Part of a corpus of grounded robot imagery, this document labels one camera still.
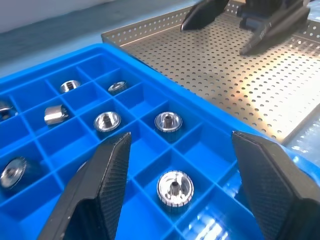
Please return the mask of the large white backdrop board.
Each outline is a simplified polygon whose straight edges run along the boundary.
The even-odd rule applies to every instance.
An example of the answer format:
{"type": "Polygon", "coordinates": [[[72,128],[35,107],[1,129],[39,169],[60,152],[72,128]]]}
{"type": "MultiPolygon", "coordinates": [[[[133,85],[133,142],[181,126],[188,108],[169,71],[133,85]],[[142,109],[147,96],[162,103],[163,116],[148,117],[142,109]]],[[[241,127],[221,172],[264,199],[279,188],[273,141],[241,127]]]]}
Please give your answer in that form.
{"type": "Polygon", "coordinates": [[[0,34],[67,15],[92,25],[117,25],[193,5],[198,0],[0,0],[0,34]]]}

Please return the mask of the blue plastic compartment tray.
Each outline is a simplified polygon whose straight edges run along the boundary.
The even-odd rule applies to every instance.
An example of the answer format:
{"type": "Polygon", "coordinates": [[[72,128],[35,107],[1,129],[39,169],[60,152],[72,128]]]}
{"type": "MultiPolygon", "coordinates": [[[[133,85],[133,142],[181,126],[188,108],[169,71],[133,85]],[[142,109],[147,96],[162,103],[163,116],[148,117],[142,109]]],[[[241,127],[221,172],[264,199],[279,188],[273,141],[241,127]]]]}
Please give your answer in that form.
{"type": "MultiPolygon", "coordinates": [[[[0,174],[14,158],[27,161],[19,187],[0,186],[0,240],[37,240],[79,168],[103,141],[126,132],[131,146],[114,240],[265,240],[244,192],[232,134],[275,140],[122,50],[94,44],[0,78],[0,100],[14,109],[13,117],[0,121],[0,174]],[[70,80],[81,85],[61,93],[70,80]],[[109,94],[120,81],[127,89],[109,94]],[[69,117],[47,125],[45,109],[57,105],[69,117]],[[95,118],[104,112],[121,116],[115,130],[95,129],[95,118]],[[173,143],[156,130],[155,117],[162,112],[183,120],[173,143]],[[156,191],[159,177],[172,170],[194,184],[192,202],[179,214],[165,211],[156,191]]],[[[320,167],[281,147],[320,186],[320,167]]]]}

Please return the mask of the small metal roller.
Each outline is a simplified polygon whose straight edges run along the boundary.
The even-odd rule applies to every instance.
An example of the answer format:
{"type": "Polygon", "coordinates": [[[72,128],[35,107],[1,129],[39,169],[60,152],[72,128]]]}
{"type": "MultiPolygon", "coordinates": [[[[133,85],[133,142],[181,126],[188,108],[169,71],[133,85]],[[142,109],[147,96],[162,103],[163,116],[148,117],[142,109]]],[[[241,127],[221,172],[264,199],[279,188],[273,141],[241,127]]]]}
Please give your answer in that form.
{"type": "Polygon", "coordinates": [[[78,88],[80,85],[81,83],[78,80],[68,80],[60,86],[60,92],[62,94],[69,92],[71,90],[78,88]]]}
{"type": "Polygon", "coordinates": [[[47,107],[44,111],[44,122],[47,125],[56,125],[64,122],[69,113],[63,104],[47,107]]]}
{"type": "Polygon", "coordinates": [[[27,160],[16,157],[9,161],[0,174],[0,187],[4,190],[14,190],[19,187],[27,170],[27,160]]]}
{"type": "Polygon", "coordinates": [[[15,115],[14,108],[11,103],[0,100],[0,122],[3,122],[15,115]]]}
{"type": "Polygon", "coordinates": [[[102,133],[111,132],[121,124],[122,118],[115,111],[106,111],[99,114],[93,122],[94,128],[102,133]]]}
{"type": "Polygon", "coordinates": [[[111,94],[112,96],[115,96],[123,91],[125,91],[128,88],[127,82],[126,81],[118,81],[113,83],[109,88],[108,88],[108,93],[111,94]]]}
{"type": "Polygon", "coordinates": [[[158,134],[169,143],[176,142],[182,135],[183,119],[175,112],[161,112],[155,117],[154,125],[158,134]]]}
{"type": "Polygon", "coordinates": [[[192,179],[183,171],[170,170],[163,173],[156,184],[161,207],[169,214],[186,211],[195,193],[192,179]]]}

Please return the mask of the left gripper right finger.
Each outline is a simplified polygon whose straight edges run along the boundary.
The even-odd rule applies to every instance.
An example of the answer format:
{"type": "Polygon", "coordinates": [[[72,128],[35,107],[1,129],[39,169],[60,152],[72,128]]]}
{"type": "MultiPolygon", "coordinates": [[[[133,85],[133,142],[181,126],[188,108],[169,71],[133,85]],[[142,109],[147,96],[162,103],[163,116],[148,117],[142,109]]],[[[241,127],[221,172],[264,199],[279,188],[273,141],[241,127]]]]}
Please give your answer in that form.
{"type": "Polygon", "coordinates": [[[276,142],[232,133],[242,186],[265,240],[320,240],[320,185],[276,142]]]}

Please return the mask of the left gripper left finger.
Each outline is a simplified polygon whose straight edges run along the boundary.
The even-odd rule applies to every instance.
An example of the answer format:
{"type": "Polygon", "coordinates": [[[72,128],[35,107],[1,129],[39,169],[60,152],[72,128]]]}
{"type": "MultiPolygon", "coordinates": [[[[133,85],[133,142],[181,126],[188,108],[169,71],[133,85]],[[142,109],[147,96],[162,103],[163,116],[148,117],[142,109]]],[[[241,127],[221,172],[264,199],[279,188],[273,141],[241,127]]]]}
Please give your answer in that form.
{"type": "Polygon", "coordinates": [[[104,140],[68,182],[37,240],[115,240],[132,135],[104,140]]]}

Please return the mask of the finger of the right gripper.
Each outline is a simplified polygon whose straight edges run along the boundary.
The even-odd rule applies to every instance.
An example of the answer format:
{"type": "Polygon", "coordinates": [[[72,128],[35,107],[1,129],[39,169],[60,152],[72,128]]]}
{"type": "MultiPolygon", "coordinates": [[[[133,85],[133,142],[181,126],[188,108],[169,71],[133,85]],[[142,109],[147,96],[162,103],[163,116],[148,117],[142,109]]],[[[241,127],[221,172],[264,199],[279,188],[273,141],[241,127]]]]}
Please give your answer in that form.
{"type": "Polygon", "coordinates": [[[310,0],[281,0],[281,5],[254,31],[240,54],[254,56],[281,44],[308,24],[310,0]]]}
{"type": "Polygon", "coordinates": [[[201,30],[222,14],[229,0],[201,0],[194,5],[183,20],[180,31],[201,30]]]}

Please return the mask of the perforated steel tray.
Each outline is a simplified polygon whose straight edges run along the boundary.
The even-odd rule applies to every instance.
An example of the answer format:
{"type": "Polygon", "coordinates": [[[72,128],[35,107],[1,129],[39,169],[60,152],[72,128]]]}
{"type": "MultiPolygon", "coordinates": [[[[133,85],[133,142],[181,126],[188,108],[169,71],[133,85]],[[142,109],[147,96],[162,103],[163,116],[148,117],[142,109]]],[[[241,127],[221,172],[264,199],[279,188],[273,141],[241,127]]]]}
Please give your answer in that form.
{"type": "Polygon", "coordinates": [[[232,0],[215,22],[181,32],[182,8],[101,35],[182,87],[259,132],[287,144],[320,104],[320,0],[308,26],[257,56],[239,50],[251,32],[239,27],[232,0]]]}

